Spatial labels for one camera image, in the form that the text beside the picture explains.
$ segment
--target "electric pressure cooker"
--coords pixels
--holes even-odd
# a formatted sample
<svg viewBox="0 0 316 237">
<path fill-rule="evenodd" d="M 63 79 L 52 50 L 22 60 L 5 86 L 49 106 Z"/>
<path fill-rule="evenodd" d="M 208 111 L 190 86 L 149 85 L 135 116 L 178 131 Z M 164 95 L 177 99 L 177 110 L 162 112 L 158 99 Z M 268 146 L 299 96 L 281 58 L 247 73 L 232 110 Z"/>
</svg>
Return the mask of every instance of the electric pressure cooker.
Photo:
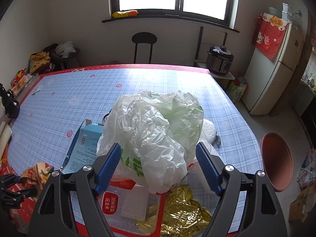
<svg viewBox="0 0 316 237">
<path fill-rule="evenodd" d="M 211 46 L 207 53 L 206 66 L 209 70 L 221 75 L 229 72 L 234 55 L 225 46 Z"/>
</svg>

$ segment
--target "gold foil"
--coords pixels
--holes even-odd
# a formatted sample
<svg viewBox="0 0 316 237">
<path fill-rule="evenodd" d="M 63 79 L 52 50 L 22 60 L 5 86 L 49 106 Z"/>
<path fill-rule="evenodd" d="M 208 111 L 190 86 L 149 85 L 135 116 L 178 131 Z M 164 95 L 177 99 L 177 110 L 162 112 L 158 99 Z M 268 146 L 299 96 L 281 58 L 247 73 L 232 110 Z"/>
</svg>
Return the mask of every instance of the gold foil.
<svg viewBox="0 0 316 237">
<path fill-rule="evenodd" d="M 157 205 L 151 206 L 145 221 L 137 221 L 139 230 L 144 234 L 154 231 L 157 221 Z M 165 201 L 161 237 L 192 237 L 207 227 L 212 216 L 206 208 L 193 199 L 189 185 L 173 188 Z"/>
</svg>

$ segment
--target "window frame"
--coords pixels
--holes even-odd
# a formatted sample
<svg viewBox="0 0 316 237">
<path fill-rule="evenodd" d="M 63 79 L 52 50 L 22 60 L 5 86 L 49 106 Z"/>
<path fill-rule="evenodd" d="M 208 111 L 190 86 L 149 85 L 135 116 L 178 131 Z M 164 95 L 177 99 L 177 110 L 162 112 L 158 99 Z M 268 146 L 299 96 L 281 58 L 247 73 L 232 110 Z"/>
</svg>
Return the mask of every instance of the window frame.
<svg viewBox="0 0 316 237">
<path fill-rule="evenodd" d="M 137 9 L 138 10 L 138 16 L 178 16 L 179 18 L 185 19 L 195 19 L 195 20 L 203 20 L 210 23 L 216 23 L 222 26 L 229 26 L 230 18 L 232 14 L 232 8 L 233 8 L 233 0 L 227 0 L 226 3 L 226 10 L 225 10 L 225 17 L 223 20 L 202 15 L 198 13 L 193 12 L 186 12 L 183 11 L 183 1 L 184 0 L 176 0 L 175 1 L 175 10 L 167 10 L 167 9 Z M 111 9 L 112 13 L 116 11 L 120 11 L 119 9 L 119 0 L 111 0 Z"/>
</svg>

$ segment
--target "barcode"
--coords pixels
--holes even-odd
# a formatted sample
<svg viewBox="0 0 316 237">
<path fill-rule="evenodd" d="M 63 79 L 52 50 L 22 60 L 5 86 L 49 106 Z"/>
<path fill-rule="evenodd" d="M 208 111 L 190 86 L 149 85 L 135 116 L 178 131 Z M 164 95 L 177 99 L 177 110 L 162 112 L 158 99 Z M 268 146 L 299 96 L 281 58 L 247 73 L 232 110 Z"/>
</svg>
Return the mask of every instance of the barcode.
<svg viewBox="0 0 316 237">
<path fill-rule="evenodd" d="M 82 135 L 81 142 L 80 142 L 80 146 L 84 146 L 84 144 L 85 144 L 85 142 L 86 142 L 86 139 L 87 139 L 87 135 L 86 135 L 86 134 L 83 134 L 83 135 Z"/>
</svg>

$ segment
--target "refrigerator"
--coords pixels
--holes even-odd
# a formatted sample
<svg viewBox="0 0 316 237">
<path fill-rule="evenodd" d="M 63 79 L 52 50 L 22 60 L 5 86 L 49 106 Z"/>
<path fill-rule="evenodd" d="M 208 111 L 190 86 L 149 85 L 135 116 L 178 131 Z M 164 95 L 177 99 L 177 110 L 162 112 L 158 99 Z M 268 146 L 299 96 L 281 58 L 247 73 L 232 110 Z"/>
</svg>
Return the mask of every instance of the refrigerator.
<svg viewBox="0 0 316 237">
<path fill-rule="evenodd" d="M 245 74 L 248 87 L 242 96 L 250 114 L 268 114 L 276 104 L 299 62 L 303 43 L 301 31 L 289 24 L 273 60 L 255 48 Z"/>
</svg>

